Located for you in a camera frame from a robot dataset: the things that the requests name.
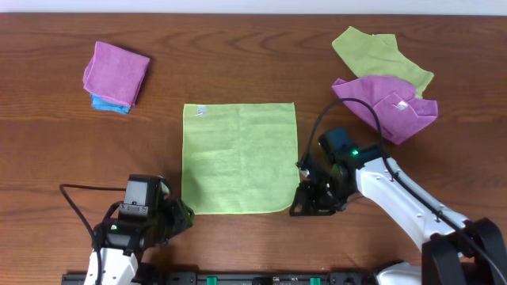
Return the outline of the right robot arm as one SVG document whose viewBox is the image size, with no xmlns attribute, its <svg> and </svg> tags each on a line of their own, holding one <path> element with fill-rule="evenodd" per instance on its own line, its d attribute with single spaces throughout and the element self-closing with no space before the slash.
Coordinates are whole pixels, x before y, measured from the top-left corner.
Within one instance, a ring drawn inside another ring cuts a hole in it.
<svg viewBox="0 0 507 285">
<path fill-rule="evenodd" d="M 396 262 L 366 275 L 365 284 L 504 284 L 506 246 L 489 219 L 472 221 L 453 211 L 411 180 L 380 146 L 358 147 L 343 128 L 318 139 L 329 164 L 310 154 L 297 167 L 304 179 L 296 189 L 292 216 L 343 211 L 361 194 L 382 208 L 421 252 L 421 264 Z"/>
</svg>

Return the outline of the light green cloth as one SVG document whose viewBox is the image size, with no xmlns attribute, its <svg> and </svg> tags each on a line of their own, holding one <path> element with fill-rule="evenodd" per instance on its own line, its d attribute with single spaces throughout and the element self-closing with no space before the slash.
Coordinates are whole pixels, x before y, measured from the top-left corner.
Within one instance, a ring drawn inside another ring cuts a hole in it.
<svg viewBox="0 0 507 285">
<path fill-rule="evenodd" d="M 299 184 L 295 106 L 186 104 L 181 195 L 198 215 L 282 211 Z"/>
</svg>

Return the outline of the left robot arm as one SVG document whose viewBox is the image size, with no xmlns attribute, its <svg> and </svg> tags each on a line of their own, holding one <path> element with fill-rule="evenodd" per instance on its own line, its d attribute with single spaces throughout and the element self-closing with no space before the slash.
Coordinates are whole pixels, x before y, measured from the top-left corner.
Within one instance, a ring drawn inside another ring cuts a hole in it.
<svg viewBox="0 0 507 285">
<path fill-rule="evenodd" d="M 90 254 L 84 283 L 132 283 L 144 252 L 192 227 L 194 216 L 182 199 L 173 197 L 164 177 L 130 175 L 124 199 L 93 229 L 98 248 Z"/>
</svg>

